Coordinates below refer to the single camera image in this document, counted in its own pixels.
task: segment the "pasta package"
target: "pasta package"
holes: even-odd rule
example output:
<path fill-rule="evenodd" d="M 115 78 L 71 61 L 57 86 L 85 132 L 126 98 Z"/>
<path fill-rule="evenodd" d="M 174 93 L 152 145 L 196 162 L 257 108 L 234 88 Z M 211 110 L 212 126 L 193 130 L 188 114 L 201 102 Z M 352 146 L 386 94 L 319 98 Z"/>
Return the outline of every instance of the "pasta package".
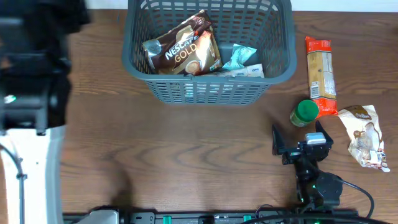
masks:
<path fill-rule="evenodd" d="M 389 172 L 379 117 L 374 106 L 350 106 L 338 113 L 351 143 L 348 151 L 363 167 Z"/>
<path fill-rule="evenodd" d="M 319 115 L 337 115 L 337 101 L 330 40 L 305 38 L 307 46 L 308 84 L 310 98 L 319 107 Z"/>

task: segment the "gray plastic basket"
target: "gray plastic basket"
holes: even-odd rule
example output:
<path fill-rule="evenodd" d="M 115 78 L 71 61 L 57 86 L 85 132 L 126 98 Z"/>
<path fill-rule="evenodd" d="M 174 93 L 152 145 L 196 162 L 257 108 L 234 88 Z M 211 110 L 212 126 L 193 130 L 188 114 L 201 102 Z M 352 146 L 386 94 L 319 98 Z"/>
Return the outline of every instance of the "gray plastic basket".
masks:
<path fill-rule="evenodd" d="M 206 10 L 223 63 L 233 44 L 257 52 L 244 64 L 261 63 L 265 78 L 156 75 L 147 63 L 142 43 Z M 289 0 L 129 0 L 123 64 L 144 80 L 154 95 L 170 104 L 246 105 L 271 85 L 288 80 L 297 66 L 292 5 Z"/>

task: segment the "black device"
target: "black device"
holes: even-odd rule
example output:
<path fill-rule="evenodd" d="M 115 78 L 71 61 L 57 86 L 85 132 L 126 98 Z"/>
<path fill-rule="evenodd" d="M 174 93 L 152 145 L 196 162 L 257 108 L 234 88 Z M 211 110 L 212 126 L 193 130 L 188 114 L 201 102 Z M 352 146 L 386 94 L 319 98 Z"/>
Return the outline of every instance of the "black device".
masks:
<path fill-rule="evenodd" d="M 299 199 L 309 209 L 325 210 L 340 204 L 343 183 L 334 174 L 318 171 L 317 162 L 328 156 L 333 140 L 319 121 L 315 123 L 315 131 L 306 134 L 306 140 L 300 141 L 297 147 L 285 147 L 282 136 L 272 126 L 272 153 L 282 155 L 283 165 L 294 165 Z"/>

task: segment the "teal snack wrapper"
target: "teal snack wrapper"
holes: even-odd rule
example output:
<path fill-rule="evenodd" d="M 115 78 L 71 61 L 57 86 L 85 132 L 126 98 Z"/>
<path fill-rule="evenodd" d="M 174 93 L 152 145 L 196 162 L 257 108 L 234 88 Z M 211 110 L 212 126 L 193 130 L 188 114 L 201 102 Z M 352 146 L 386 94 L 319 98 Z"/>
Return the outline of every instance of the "teal snack wrapper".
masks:
<path fill-rule="evenodd" d="M 254 54 L 257 49 L 234 44 L 232 48 L 231 60 L 224 64 L 223 68 L 227 70 L 235 70 L 244 68 L 244 63 Z"/>

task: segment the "white packet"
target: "white packet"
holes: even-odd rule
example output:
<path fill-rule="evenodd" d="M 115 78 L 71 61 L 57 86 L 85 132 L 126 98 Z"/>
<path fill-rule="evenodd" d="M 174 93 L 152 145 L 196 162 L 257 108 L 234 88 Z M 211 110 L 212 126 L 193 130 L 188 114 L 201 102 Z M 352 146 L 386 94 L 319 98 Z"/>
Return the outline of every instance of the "white packet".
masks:
<path fill-rule="evenodd" d="M 389 172 L 379 117 L 373 105 L 350 106 L 338 112 L 351 143 L 348 151 L 363 167 Z"/>
<path fill-rule="evenodd" d="M 260 77 L 264 78 L 264 71 L 262 64 L 250 65 L 240 69 L 224 72 L 213 72 L 210 74 L 202 75 L 207 77 Z"/>

